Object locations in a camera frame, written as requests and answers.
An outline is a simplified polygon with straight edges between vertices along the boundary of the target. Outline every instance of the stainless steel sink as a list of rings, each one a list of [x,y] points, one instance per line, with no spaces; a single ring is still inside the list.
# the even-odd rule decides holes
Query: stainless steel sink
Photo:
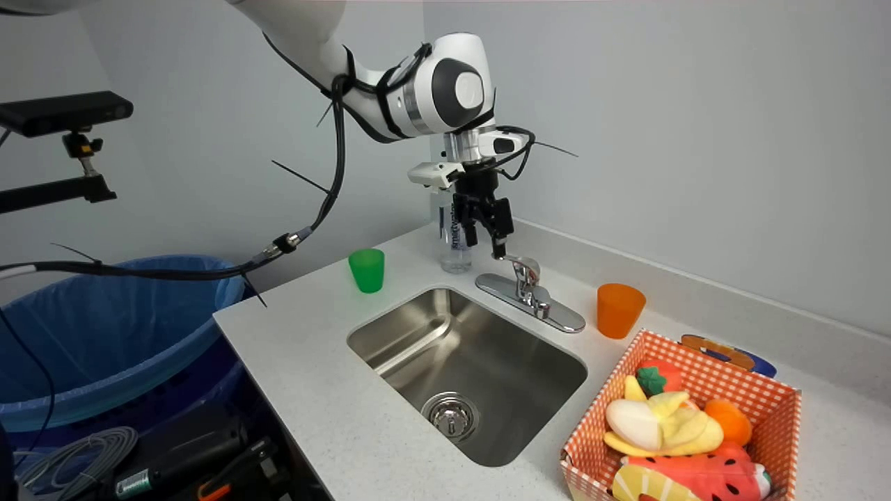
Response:
[[[455,289],[430,289],[348,345],[480,466],[512,463],[589,370]]]

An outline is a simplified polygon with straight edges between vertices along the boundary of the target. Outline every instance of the white countertop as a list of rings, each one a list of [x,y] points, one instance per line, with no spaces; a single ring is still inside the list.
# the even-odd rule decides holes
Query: white countertop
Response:
[[[487,245],[475,250],[471,274],[450,275],[434,263],[433,243],[434,231],[419,228],[380,245],[388,254],[388,282],[380,295],[361,295],[345,263],[338,263],[264,292],[267,307],[255,298],[217,313],[217,323],[335,498],[568,498],[560,449],[629,339],[611,342],[593,331],[597,285],[583,285],[540,263],[544,288],[589,320],[583,335],[560,335],[475,288],[480,274],[511,275],[505,263],[487,259]],[[348,348],[352,331],[434,288],[486,305],[589,367],[585,385],[505,467],[471,463]],[[665,337],[704,331],[656,309],[646,309],[638,325]],[[885,463],[891,391],[888,399],[870,399],[817,375],[813,367],[782,364],[782,353],[762,353],[805,399],[800,498],[885,498],[880,480],[891,473]],[[849,363],[849,370],[874,370],[880,378],[888,375],[884,373],[888,367]]]

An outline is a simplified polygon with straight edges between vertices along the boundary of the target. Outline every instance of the white wall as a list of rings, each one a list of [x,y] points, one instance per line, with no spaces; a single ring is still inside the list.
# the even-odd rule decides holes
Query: white wall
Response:
[[[423,39],[420,3],[362,0],[345,9],[338,37],[368,68],[390,68]],[[319,128],[324,96],[264,44],[224,0],[99,0],[78,14],[0,16],[0,100],[114,89],[135,100],[132,119],[96,128],[121,202],[70,202],[0,214],[0,263],[68,256],[65,243],[103,259],[150,254],[224,254],[245,259],[319,214],[322,192],[271,165],[281,160],[329,185],[333,118]],[[415,228],[427,192],[406,171],[430,146],[377,146],[348,125],[348,179],[327,225],[290,259],[256,274],[278,285]],[[0,186],[77,176],[56,136],[13,136],[0,150]],[[26,285],[3,285],[14,298]]]
[[[537,150],[519,218],[891,337],[891,3],[430,0]]]

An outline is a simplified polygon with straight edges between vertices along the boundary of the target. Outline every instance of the orange cup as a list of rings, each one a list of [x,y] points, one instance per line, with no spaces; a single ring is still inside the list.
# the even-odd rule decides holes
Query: orange cup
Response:
[[[597,330],[611,339],[625,339],[638,323],[646,295],[629,285],[603,285],[597,292]]]

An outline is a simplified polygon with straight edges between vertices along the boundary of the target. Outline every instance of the green cup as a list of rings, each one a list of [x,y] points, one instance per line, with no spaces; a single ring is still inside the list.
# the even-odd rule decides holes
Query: green cup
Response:
[[[348,263],[361,292],[373,295],[386,288],[386,250],[361,247]]]

